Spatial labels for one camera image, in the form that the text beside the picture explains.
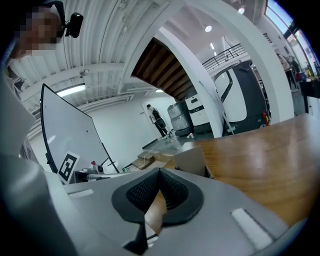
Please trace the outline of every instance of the white column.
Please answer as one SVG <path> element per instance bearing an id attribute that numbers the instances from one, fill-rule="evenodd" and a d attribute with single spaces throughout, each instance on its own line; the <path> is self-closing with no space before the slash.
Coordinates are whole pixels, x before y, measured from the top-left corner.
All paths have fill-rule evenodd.
<path id="1" fill-rule="evenodd" d="M 251 56 L 268 95 L 272 123 L 293 118 L 294 106 L 286 74 L 275 51 L 255 25 L 222 0 L 188 0 L 188 4 L 221 23 Z"/>
<path id="2" fill-rule="evenodd" d="M 219 109 L 220 98 L 212 78 L 189 48 L 167 29 L 161 27 L 155 37 L 162 41 L 181 63 L 200 96 L 214 137 L 221 137 L 224 121 Z"/>

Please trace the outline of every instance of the whiteboard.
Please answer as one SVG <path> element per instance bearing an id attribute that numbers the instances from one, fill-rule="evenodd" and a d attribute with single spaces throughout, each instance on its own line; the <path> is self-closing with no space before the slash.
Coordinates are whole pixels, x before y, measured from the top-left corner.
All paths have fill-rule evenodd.
<path id="1" fill-rule="evenodd" d="M 58 174 L 59 170 L 65 169 L 65 162 L 68 162 L 66 166 L 72 167 L 70 171 L 73 173 L 89 168 L 92 161 L 102 165 L 109 158 L 91 116 L 65 101 L 45 84 L 41 92 L 41 125 L 46 150 Z M 72 156 L 72 160 L 66 161 L 67 154 Z M 71 173 L 68 174 L 67 180 L 61 179 L 64 183 L 70 181 Z"/>

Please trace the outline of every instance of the wooden tabletop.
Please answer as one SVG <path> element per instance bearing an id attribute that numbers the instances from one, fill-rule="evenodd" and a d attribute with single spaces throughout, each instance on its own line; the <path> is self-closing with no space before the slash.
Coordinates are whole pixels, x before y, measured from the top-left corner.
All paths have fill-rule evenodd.
<path id="1" fill-rule="evenodd" d="M 320 119 L 303 114 L 187 146 L 202 147 L 216 180 L 243 191 L 289 226 L 309 215 L 320 188 Z M 164 167 L 175 166 L 172 158 Z"/>

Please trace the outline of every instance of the box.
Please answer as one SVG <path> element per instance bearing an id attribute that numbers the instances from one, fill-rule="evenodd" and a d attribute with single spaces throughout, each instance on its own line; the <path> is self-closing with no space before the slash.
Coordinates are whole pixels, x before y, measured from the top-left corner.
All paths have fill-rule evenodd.
<path id="1" fill-rule="evenodd" d="M 210 169 L 207 166 L 205 155 L 201 146 L 183 145 L 183 148 L 189 148 L 174 155 L 176 166 L 183 172 L 196 174 L 202 177 L 214 179 Z"/>

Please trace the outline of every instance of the white arch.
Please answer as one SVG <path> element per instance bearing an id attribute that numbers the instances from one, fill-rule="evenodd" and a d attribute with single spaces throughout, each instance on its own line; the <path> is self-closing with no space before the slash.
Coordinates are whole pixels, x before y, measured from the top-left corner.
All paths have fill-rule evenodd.
<path id="1" fill-rule="evenodd" d="M 272 123 L 293 118 L 294 106 L 286 74 L 275 51 L 256 26 L 222 0 L 188 0 L 187 3 L 221 23 L 248 52 L 263 80 Z"/>

